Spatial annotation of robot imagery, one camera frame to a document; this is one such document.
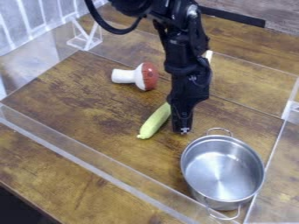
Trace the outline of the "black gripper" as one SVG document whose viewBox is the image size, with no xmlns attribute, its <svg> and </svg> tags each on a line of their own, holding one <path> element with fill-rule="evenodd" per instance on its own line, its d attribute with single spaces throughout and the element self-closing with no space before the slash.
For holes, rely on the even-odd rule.
<svg viewBox="0 0 299 224">
<path fill-rule="evenodd" d="M 188 40 L 171 38 L 165 43 L 164 70 L 172 76 L 172 131 L 181 135 L 192 129 L 192 108 L 210 97 L 211 65 L 202 54 Z"/>
</svg>

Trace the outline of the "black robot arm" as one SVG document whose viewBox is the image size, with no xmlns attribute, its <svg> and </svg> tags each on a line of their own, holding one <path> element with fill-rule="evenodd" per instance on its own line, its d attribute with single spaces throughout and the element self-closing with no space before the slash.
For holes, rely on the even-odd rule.
<svg viewBox="0 0 299 224">
<path fill-rule="evenodd" d="M 172 76 L 167 102 L 172 111 L 172 131 L 192 129 L 192 110 L 210 98 L 211 63 L 203 57 L 210 38 L 202 26 L 202 11 L 195 0 L 109 0 L 129 17 L 153 19 L 164 49 L 164 71 Z"/>
</svg>

